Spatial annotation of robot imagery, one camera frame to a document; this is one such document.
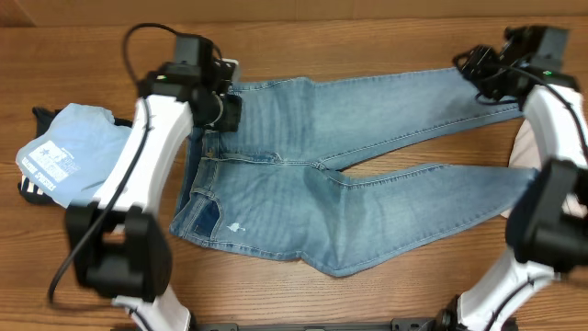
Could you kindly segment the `blue denim jeans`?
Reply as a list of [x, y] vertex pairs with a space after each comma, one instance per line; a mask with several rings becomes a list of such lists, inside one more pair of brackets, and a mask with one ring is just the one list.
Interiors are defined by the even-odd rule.
[[517, 118], [483, 106], [453, 69], [330, 82], [239, 83], [235, 132], [195, 129], [171, 234], [231, 253], [301, 259], [346, 277], [513, 207], [531, 168], [424, 164], [344, 169], [436, 137]]

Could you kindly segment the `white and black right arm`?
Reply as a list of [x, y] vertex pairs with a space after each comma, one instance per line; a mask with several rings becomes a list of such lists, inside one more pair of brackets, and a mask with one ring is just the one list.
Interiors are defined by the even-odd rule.
[[394, 319], [394, 330], [516, 330], [515, 312], [532, 296], [587, 263], [587, 123], [577, 80], [561, 71], [568, 30], [508, 28], [501, 51], [478, 45], [453, 59], [480, 95], [514, 97], [535, 135], [542, 164], [512, 208], [506, 250], [469, 291], [435, 319]]

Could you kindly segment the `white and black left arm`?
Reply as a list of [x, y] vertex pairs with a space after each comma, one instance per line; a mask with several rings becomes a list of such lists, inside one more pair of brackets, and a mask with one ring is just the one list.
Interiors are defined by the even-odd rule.
[[65, 213], [71, 252], [64, 272], [124, 309], [140, 330], [194, 330], [193, 314], [170, 285], [172, 252], [156, 220], [175, 155], [195, 128], [235, 132], [242, 101], [230, 94], [238, 63], [209, 39], [176, 33], [172, 61], [140, 79], [130, 137], [112, 172], [89, 202]]

